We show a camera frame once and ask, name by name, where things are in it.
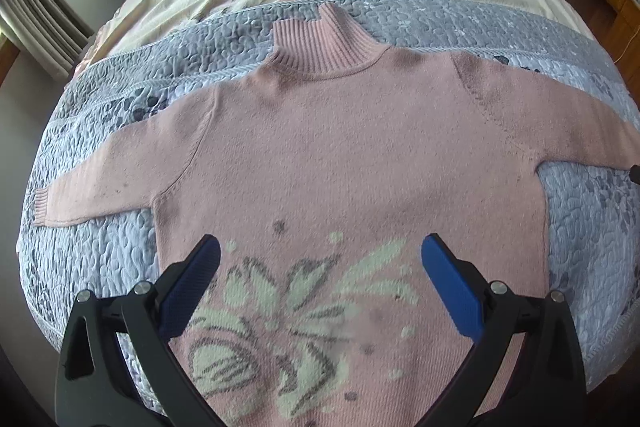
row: blue quilted bedspread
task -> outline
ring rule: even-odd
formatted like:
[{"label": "blue quilted bedspread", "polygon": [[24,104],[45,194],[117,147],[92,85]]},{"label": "blue quilted bedspread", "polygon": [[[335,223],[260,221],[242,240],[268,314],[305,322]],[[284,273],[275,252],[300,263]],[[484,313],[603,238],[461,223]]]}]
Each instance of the blue quilted bedspread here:
[{"label": "blue quilted bedspread", "polygon": [[[150,210],[64,229],[34,228],[34,190],[87,158],[117,129],[180,96],[253,70],[271,51],[271,23],[316,18],[331,1],[382,42],[420,52],[467,50],[541,71],[582,89],[640,130],[640,114],[615,65],[596,43],[549,20],[458,0],[310,0],[269,4],[207,20],[162,41],[100,61],[66,89],[44,132],[26,192],[18,240],[28,305],[60,348],[74,296],[126,293],[158,277]],[[589,387],[622,364],[640,339],[640,187],[623,171],[569,163],[538,170],[548,197],[549,280],[565,292]],[[148,386],[125,339],[134,380]]]}]

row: ribbed cuff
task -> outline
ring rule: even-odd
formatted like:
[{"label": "ribbed cuff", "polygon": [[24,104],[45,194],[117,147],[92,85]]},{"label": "ribbed cuff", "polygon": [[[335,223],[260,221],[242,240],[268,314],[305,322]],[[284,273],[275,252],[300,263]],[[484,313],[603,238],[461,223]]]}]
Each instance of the ribbed cuff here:
[{"label": "ribbed cuff", "polygon": [[49,187],[36,188],[33,218],[35,227],[44,227],[44,219],[47,217],[47,201],[49,201]]}]

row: ribbed collar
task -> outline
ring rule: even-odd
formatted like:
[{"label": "ribbed collar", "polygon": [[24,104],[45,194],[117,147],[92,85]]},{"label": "ribbed collar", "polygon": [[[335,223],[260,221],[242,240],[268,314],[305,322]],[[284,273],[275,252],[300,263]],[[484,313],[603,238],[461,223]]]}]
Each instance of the ribbed collar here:
[{"label": "ribbed collar", "polygon": [[370,66],[390,47],[373,39],[333,4],[320,5],[318,12],[316,21],[273,23],[270,66],[319,78],[343,76]]}]

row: sweater sleeve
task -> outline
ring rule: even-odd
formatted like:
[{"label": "sweater sleeve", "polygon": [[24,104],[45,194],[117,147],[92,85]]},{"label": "sweater sleeve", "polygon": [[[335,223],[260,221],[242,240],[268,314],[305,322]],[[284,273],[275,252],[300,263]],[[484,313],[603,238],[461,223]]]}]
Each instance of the sweater sleeve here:
[{"label": "sweater sleeve", "polygon": [[640,133],[608,105],[544,74],[456,53],[460,79],[485,116],[544,161],[629,170],[640,163]]},{"label": "sweater sleeve", "polygon": [[66,227],[152,206],[191,162],[209,121],[212,88],[199,89],[113,133],[80,165],[36,190],[36,226]]}]

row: metal screw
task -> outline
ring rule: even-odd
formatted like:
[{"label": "metal screw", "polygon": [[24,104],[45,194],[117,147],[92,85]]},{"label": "metal screw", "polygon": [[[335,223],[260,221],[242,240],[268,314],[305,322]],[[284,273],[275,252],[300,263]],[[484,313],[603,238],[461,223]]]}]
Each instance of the metal screw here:
[{"label": "metal screw", "polygon": [[87,302],[90,298],[91,292],[89,290],[82,290],[81,292],[78,292],[78,295],[76,295],[76,300],[78,302]]},{"label": "metal screw", "polygon": [[509,287],[502,281],[493,281],[489,287],[496,295],[504,295],[509,289]]},{"label": "metal screw", "polygon": [[149,281],[142,281],[133,286],[133,293],[136,295],[146,295],[151,289],[151,283]]},{"label": "metal screw", "polygon": [[564,302],[564,294],[558,290],[553,290],[550,293],[550,296],[553,302],[557,302],[557,303]]}]

